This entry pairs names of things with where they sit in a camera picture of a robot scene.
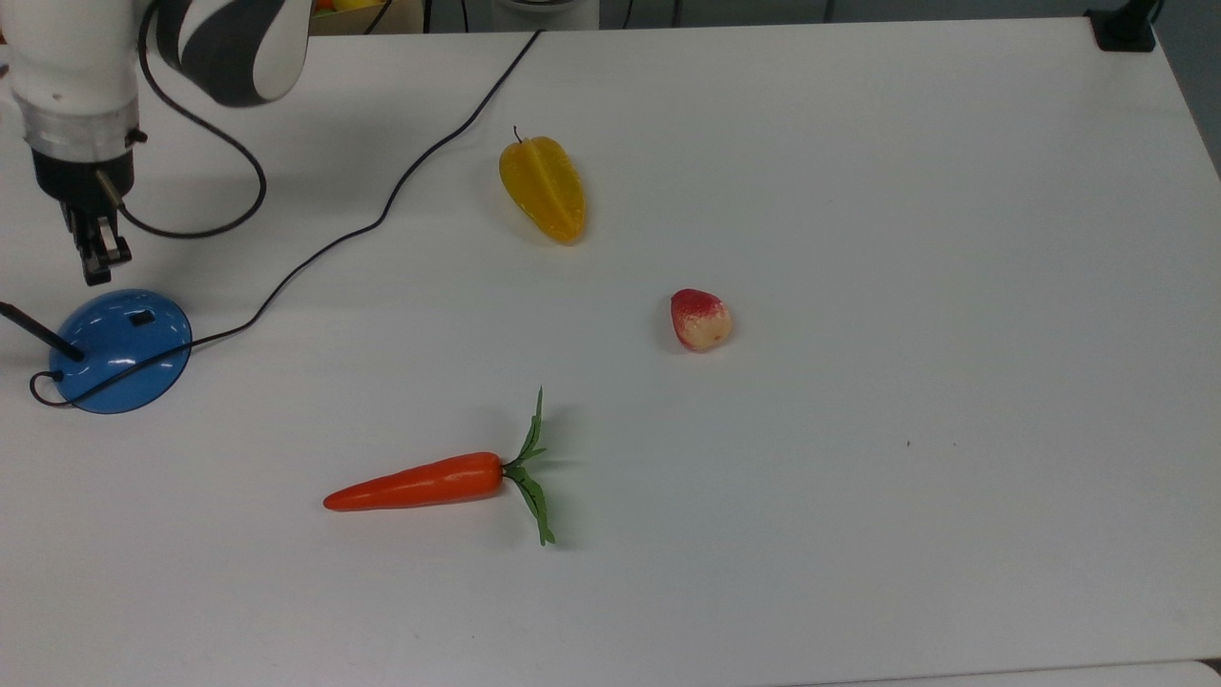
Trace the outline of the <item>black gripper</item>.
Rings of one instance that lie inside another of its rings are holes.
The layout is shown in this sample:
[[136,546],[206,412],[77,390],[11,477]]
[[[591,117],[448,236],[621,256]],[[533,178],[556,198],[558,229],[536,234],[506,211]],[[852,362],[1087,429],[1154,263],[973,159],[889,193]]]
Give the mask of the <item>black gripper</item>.
[[134,187],[136,143],[147,139],[139,129],[31,131],[35,182],[72,210],[67,229],[87,286],[109,282],[111,266],[132,257],[117,210]]

